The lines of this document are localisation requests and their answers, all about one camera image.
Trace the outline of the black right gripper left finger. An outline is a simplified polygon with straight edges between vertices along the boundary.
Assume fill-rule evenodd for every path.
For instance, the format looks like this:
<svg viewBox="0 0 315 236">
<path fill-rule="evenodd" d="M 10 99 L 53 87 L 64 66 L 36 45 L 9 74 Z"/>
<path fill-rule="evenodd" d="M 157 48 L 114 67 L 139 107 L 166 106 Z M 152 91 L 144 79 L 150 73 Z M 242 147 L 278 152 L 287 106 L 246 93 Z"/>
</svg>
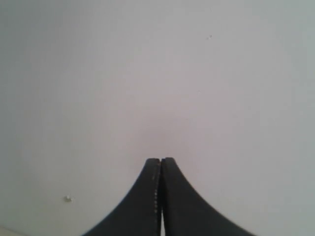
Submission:
<svg viewBox="0 0 315 236">
<path fill-rule="evenodd" d="M 161 161 L 149 158 L 123 200 L 86 236 L 159 236 Z"/>
</svg>

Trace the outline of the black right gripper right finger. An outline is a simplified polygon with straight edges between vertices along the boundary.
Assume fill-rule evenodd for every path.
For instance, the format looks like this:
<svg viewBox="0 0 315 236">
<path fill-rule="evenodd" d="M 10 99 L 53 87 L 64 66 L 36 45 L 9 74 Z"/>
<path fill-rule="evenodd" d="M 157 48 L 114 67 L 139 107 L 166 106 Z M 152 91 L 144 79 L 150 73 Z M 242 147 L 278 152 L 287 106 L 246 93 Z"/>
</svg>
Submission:
<svg viewBox="0 0 315 236">
<path fill-rule="evenodd" d="M 167 236 L 252 236 L 208 204 L 174 158 L 161 161 L 161 203 Z"/>
</svg>

